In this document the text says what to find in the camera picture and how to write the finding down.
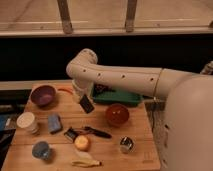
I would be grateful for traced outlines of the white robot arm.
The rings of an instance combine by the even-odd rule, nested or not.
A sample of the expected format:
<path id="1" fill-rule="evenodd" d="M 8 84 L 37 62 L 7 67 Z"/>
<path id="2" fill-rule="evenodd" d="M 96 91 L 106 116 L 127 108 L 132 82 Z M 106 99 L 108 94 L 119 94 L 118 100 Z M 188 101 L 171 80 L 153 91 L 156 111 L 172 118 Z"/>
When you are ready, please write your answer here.
<path id="1" fill-rule="evenodd" d="M 66 73 L 78 95 L 97 83 L 164 100 L 161 171 L 213 171 L 213 75 L 103 66 L 90 49 L 81 50 Z"/>

